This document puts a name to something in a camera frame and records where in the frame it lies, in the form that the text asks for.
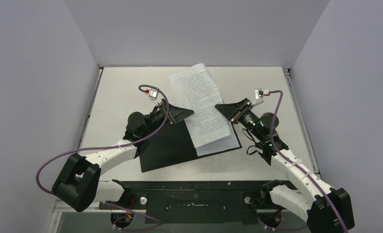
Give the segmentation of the white folder with black inside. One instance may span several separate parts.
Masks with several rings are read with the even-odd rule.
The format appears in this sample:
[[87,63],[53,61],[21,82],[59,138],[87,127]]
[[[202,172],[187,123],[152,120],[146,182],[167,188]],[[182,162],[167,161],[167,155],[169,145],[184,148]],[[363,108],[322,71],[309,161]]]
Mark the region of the white folder with black inside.
[[148,172],[167,166],[173,166],[199,158],[184,122],[177,125],[165,125],[139,155],[141,172]]

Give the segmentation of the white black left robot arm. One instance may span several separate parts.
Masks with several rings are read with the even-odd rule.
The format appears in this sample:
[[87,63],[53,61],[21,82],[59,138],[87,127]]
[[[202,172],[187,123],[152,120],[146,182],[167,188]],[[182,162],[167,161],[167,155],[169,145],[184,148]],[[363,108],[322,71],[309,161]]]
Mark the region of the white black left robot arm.
[[112,168],[143,154],[150,134],[167,124],[174,126],[194,114],[193,110],[168,104],[162,100],[148,115],[133,112],[128,116],[125,135],[109,149],[100,149],[84,156],[73,153],[60,171],[51,192],[77,212],[93,202],[111,201],[118,209],[130,204],[126,187],[117,180],[101,181]]

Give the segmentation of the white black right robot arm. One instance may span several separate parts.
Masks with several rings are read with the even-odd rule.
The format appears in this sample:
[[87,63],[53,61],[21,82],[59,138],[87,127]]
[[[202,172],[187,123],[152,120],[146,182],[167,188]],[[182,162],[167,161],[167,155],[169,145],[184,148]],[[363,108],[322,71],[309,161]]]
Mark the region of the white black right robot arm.
[[242,124],[249,136],[258,140],[261,157],[281,172],[296,188],[273,181],[264,186],[260,202],[265,208],[281,206],[306,222],[312,233],[344,233],[355,227],[349,193],[335,189],[309,170],[279,137],[279,120],[274,113],[258,117],[248,99],[215,108],[232,124]]

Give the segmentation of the white paper sheet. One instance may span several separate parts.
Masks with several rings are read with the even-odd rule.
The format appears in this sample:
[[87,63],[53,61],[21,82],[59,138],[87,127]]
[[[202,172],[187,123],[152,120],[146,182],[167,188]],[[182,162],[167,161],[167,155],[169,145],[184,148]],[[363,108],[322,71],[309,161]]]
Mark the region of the white paper sheet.
[[215,108],[223,103],[219,88],[205,64],[196,64],[169,76],[178,105],[194,111],[185,120],[195,148],[232,134],[230,123]]

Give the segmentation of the printed paper sheet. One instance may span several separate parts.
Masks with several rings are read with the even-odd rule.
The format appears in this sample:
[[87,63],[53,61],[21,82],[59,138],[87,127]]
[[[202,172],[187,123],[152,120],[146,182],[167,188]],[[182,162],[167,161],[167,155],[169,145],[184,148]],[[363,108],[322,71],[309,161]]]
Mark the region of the printed paper sheet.
[[238,135],[231,126],[231,135],[196,148],[198,157],[211,156],[242,148]]

